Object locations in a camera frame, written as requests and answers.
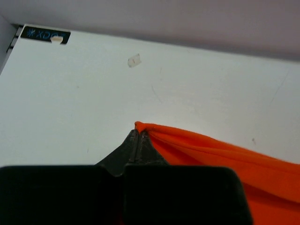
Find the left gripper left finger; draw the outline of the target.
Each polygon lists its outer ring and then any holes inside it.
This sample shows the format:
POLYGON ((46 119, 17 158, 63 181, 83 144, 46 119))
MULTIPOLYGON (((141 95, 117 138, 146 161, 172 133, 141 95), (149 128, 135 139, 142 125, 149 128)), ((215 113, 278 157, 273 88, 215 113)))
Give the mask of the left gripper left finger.
POLYGON ((120 225, 120 176, 138 132, 94 165, 14 165, 0 169, 3 225, 120 225))

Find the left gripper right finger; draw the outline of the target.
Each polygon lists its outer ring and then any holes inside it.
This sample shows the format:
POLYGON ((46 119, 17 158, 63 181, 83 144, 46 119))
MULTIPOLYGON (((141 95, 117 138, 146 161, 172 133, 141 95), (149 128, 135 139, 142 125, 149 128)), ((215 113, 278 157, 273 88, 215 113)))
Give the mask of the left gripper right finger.
POLYGON ((168 164, 146 134, 132 130, 122 173, 122 222, 126 225, 251 225, 243 185, 221 166, 168 164))

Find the orange t-shirt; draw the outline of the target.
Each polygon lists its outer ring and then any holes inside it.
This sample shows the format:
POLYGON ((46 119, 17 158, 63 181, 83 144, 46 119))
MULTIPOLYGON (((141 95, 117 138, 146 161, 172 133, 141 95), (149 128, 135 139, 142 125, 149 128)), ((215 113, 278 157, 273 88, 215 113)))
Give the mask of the orange t-shirt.
POLYGON ((135 122, 171 165, 233 169, 246 192, 255 225, 300 223, 300 166, 191 131, 135 122))

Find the clear tape scrap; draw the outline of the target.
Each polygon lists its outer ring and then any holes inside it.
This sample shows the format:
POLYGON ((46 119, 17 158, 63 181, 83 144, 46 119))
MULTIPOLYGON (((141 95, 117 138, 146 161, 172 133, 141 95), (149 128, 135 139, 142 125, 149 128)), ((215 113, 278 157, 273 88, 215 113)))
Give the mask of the clear tape scrap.
POLYGON ((141 64, 141 57, 140 57, 140 54, 136 54, 132 57, 130 57, 127 61, 127 65, 129 68, 133 68, 135 66, 138 66, 139 64, 141 64))

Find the left black corner label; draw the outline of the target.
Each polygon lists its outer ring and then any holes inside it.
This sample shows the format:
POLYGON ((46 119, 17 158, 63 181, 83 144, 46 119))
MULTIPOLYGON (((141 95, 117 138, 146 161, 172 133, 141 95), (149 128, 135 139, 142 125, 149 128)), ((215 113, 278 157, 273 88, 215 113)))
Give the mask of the left black corner label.
POLYGON ((20 37, 24 39, 43 41, 49 43, 57 42, 61 45, 66 45, 70 38, 70 35, 70 31, 24 26, 20 37))

